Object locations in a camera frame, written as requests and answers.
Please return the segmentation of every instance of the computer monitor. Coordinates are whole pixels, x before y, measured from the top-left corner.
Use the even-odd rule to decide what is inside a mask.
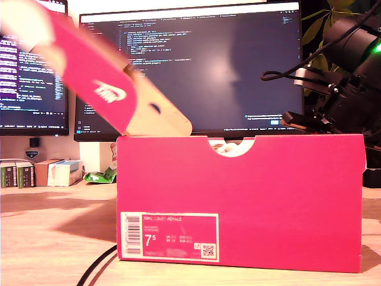
[[[38,2],[67,15],[67,0]],[[21,45],[1,36],[0,135],[68,135],[68,90],[41,55]]]
[[[128,53],[189,118],[193,135],[297,133],[280,121],[286,111],[303,112],[302,89],[260,76],[300,63],[299,1],[82,14],[80,26]],[[77,99],[75,140],[117,136]]]

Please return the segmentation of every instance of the size label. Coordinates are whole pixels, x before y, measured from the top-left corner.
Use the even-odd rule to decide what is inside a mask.
[[[218,214],[121,212],[123,258],[219,262]]]

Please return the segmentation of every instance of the nike logo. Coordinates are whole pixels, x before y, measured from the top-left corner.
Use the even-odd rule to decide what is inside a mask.
[[[99,85],[99,87],[94,90],[94,92],[106,100],[107,103],[124,100],[127,97],[126,92],[120,88],[108,85],[107,83],[101,82],[99,80],[94,80],[93,83]]]

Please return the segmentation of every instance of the monitor bezel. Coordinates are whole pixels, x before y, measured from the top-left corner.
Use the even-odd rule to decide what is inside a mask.
[[[65,5],[65,15],[68,16],[67,0],[60,0]],[[67,136],[69,135],[69,90],[64,87],[65,123],[64,128],[0,128],[1,136]]]
[[[263,5],[269,3],[299,3],[299,37],[302,39],[302,26],[301,26],[301,0],[284,0],[284,1],[269,1],[267,2],[257,2],[257,3],[241,3],[241,4],[224,4],[224,5],[207,5],[207,6],[194,6],[194,7],[178,7],[178,8],[160,8],[160,9],[148,9],[148,10],[131,10],[131,11],[112,11],[112,12],[101,12],[101,13],[83,13],[79,15],[79,27],[82,25],[82,17],[87,15],[105,15],[105,14],[127,14],[136,12],[150,12],[150,11],[170,11],[170,10],[186,10],[186,9],[197,9],[197,8],[212,8],[212,7],[232,7],[232,6],[246,6],[246,5]],[[301,61],[303,59],[303,46],[300,40],[300,51],[301,51]],[[301,114],[304,114],[304,93],[303,88],[300,89],[301,96]],[[303,134],[303,131],[297,129],[286,128],[283,130],[240,130],[240,131],[223,131],[223,130],[208,130],[208,131],[193,131],[191,136],[207,136],[209,138],[225,138],[226,140],[240,140],[242,138],[254,137],[256,135],[293,135],[293,134]],[[81,133],[76,134],[74,131],[74,140],[77,142],[89,141],[89,142],[114,142],[120,134],[99,134],[99,133]]]

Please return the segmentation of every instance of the qr code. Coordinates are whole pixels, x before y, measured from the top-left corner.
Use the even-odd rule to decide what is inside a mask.
[[[216,259],[216,244],[214,243],[202,243],[201,244],[201,258]]]

